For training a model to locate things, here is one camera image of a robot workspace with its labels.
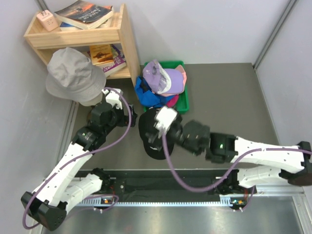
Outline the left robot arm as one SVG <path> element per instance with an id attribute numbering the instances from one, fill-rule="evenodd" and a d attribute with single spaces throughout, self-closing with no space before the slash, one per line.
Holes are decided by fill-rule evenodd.
<path id="1" fill-rule="evenodd" d="M 65 155 L 50 175 L 32 192 L 22 195 L 24 215 L 54 231 L 69 212 L 91 194 L 103 194 L 111 190 L 111 179 L 100 168 L 93 169 L 78 184 L 69 184 L 81 167 L 98 152 L 113 129 L 130 129 L 135 126 L 137 114 L 133 105 L 128 104 L 127 109 L 128 114 L 125 115 L 122 105 L 117 101 L 100 102 L 94 107 L 88 123 L 76 132 Z"/>

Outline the lavender baseball cap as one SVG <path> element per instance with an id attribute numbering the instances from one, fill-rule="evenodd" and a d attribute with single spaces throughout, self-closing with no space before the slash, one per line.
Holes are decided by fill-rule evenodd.
<path id="1" fill-rule="evenodd" d="M 157 60 L 152 60 L 143 68 L 143 78 L 158 95 L 178 95 L 184 91 L 184 76 L 173 68 L 163 68 Z"/>

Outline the light pink cap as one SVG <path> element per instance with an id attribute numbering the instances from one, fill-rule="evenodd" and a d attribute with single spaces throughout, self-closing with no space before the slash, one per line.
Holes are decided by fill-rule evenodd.
<path id="1" fill-rule="evenodd" d="M 184 70 L 183 66 L 180 64 L 179 66 L 177 66 L 175 68 L 176 70 L 178 70 L 182 76 L 183 76 L 183 85 L 186 85 L 186 81 L 187 81 L 187 75 L 186 75 L 186 71 Z"/>

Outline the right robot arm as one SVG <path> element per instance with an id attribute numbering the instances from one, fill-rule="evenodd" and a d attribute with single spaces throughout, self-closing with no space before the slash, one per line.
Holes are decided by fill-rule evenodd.
<path id="1" fill-rule="evenodd" d="M 277 146 L 244 138 L 212 133 L 210 127 L 191 120 L 181 124 L 181 116 L 173 117 L 163 126 L 156 113 L 140 117 L 139 132 L 148 156 L 166 159 L 175 180 L 182 188 L 195 193 L 216 189 L 221 194 L 239 193 L 258 184 L 285 181 L 294 186 L 312 184 L 312 148 L 301 141 L 294 146 Z M 171 160 L 171 148 L 180 146 L 217 164 L 231 167 L 217 181 L 206 187 L 192 187 L 178 175 Z"/>

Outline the grey bucket hat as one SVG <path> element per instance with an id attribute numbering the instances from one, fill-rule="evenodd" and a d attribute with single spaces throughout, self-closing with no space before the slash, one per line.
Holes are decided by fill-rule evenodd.
<path id="1" fill-rule="evenodd" d="M 46 90 L 49 94 L 79 103 L 97 98 L 106 84 L 103 70 L 71 47 L 55 51 L 47 65 Z"/>

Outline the black baseball cap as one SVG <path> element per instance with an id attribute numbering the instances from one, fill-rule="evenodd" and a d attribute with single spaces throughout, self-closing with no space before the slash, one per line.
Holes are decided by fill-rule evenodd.
<path id="1" fill-rule="evenodd" d="M 160 109 L 149 109 L 144 112 L 138 121 L 139 135 L 147 155 L 156 160 L 165 160 L 165 153 L 162 148 L 162 139 L 158 138 L 159 130 L 155 127 L 155 116 Z M 156 135 L 153 143 L 149 142 L 149 137 Z"/>

